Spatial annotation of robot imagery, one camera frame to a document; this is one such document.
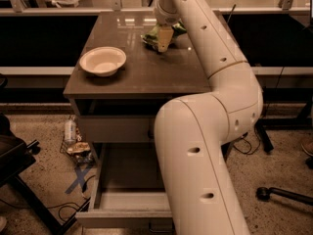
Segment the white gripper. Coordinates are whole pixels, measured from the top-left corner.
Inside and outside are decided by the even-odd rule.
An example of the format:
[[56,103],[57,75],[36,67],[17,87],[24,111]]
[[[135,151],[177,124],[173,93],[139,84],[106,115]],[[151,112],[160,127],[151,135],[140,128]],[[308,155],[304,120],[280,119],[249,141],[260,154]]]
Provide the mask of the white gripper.
[[179,21],[179,14],[172,0],[156,0],[154,13],[157,23],[161,25],[157,33],[157,49],[163,53],[167,51],[173,36],[170,25]]

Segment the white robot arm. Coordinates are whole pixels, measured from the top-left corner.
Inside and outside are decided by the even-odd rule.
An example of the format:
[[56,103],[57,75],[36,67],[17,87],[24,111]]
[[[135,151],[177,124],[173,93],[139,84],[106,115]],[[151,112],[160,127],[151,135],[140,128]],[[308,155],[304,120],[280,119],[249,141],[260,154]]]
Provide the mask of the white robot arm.
[[222,145],[260,117],[261,87],[230,30],[205,0],[156,0],[156,18],[183,22],[207,78],[156,115],[155,144],[177,235],[250,235]]

